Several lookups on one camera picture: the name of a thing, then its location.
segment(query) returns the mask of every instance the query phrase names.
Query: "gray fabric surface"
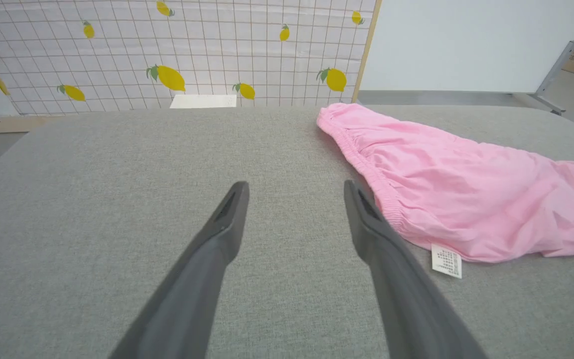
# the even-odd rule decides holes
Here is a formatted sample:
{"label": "gray fabric surface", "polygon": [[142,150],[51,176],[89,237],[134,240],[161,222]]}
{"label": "gray fabric surface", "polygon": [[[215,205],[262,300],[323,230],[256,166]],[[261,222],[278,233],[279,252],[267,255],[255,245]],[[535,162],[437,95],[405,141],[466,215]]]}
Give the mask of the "gray fabric surface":
{"label": "gray fabric surface", "polygon": [[[574,124],[506,107],[373,107],[574,160]],[[214,358],[384,358],[317,109],[106,112],[55,121],[0,158],[0,358],[102,358],[236,180],[251,199],[217,306]],[[413,247],[426,268],[429,253]],[[430,273],[490,357],[574,358],[574,257]]]}

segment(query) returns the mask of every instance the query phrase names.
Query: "wooden strip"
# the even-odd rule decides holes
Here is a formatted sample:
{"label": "wooden strip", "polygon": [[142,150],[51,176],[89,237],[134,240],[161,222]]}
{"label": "wooden strip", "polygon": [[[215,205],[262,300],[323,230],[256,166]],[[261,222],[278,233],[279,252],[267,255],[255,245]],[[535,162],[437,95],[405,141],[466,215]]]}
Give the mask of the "wooden strip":
{"label": "wooden strip", "polygon": [[371,47],[371,39],[373,39],[373,33],[376,31],[378,14],[380,14],[380,4],[382,4],[382,0],[376,0],[376,6],[373,9],[373,18],[371,19],[371,27],[369,27],[367,43],[365,44],[365,52],[362,54],[362,62],[360,62],[360,70],[358,70],[358,80],[356,81],[355,89],[353,89],[353,98],[351,98],[351,102],[356,102],[358,100],[358,91],[360,91],[362,73],[365,71],[365,64],[367,64],[367,57],[369,56],[369,48]]}
{"label": "wooden strip", "polygon": [[60,116],[0,117],[0,134],[6,134],[9,132],[29,132],[36,127],[44,125],[46,122],[55,120],[57,118],[60,118]]}

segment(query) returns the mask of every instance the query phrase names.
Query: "lemon patterned fabric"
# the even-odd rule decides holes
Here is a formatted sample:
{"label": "lemon patterned fabric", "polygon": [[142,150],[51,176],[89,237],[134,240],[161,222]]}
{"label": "lemon patterned fabric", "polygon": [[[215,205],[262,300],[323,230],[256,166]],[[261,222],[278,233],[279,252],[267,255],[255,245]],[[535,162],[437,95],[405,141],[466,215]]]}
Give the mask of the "lemon patterned fabric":
{"label": "lemon patterned fabric", "polygon": [[376,0],[0,1],[0,88],[21,114],[351,102]]}

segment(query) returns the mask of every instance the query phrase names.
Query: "pink cloth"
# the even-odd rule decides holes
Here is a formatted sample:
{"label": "pink cloth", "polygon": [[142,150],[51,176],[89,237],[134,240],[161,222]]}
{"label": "pink cloth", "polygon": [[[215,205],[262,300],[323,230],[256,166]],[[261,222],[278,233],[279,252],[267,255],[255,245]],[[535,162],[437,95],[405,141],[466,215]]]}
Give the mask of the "pink cloth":
{"label": "pink cloth", "polygon": [[480,262],[574,255],[574,162],[476,143],[356,104],[321,109],[317,124],[407,241]]}

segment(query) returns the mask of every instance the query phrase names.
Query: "clothing label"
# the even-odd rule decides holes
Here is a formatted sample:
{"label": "clothing label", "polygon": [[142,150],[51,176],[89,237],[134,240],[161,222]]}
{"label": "clothing label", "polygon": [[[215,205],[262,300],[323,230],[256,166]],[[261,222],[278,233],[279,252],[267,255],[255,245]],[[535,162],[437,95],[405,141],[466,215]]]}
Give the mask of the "clothing label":
{"label": "clothing label", "polygon": [[431,243],[433,270],[462,279],[462,257],[452,250]]}

